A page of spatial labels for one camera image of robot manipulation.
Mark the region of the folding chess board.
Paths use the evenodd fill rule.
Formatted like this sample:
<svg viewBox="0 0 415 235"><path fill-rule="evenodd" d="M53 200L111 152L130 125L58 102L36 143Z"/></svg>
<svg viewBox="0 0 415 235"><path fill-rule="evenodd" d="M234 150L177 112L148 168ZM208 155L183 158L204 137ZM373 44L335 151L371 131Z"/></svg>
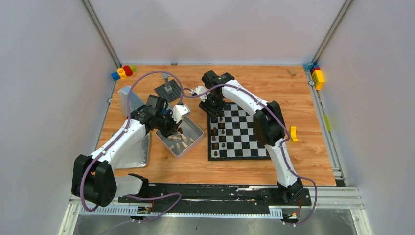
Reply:
<svg viewBox="0 0 415 235"><path fill-rule="evenodd" d="M234 102L227 102L224 106L224 121L212 122L210 117L207 118L208 144L207 153L210 161L230 161L230 160L269 160L270 155L261 145L255 135L253 126L253 117L246 113L241 107ZM218 129L216 141L212 141L212 129ZM225 136L226 141L222 142L221 137ZM212 145L219 144L218 157L214 157Z"/></svg>

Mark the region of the silver tin lid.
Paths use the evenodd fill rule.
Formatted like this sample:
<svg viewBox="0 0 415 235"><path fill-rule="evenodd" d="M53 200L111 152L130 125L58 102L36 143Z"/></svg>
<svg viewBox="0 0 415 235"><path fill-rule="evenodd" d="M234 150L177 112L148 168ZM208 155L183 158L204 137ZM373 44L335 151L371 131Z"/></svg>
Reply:
<svg viewBox="0 0 415 235"><path fill-rule="evenodd" d="M120 160L116 169L142 168L147 166L150 156L151 134L135 143Z"/></svg>

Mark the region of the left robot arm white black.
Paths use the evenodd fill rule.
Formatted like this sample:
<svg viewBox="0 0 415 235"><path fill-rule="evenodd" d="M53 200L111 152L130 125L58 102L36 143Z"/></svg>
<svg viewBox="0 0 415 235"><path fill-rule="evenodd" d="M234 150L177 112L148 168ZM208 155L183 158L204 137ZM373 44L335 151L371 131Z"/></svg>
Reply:
<svg viewBox="0 0 415 235"><path fill-rule="evenodd" d="M168 108L164 98L150 95L146 104L133 110L122 127L103 146L75 159L72 195L81 199L88 212L93 209L87 206L87 202L105 207L114 198L127 195L138 202L145 202L150 196L148 179L133 173L115 177L114 169L150 131L157 129L166 138L176 134L183 118L189 113L188 106L181 102Z"/></svg>

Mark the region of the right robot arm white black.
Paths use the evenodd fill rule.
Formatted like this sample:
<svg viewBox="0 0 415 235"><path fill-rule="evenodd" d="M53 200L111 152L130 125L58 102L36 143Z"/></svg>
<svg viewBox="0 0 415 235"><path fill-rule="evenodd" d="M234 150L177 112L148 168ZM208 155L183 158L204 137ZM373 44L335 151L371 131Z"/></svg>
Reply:
<svg viewBox="0 0 415 235"><path fill-rule="evenodd" d="M199 107L211 120L217 120L224 115L224 100L227 98L249 114L253 118L253 134L267 149L276 170L281 201L290 205L298 200L303 183L288 155L285 137L289 132L280 105L276 101L260 99L229 73L217 75L209 70L202 76L202 82L204 85L193 91L193 95L201 96Z"/></svg>

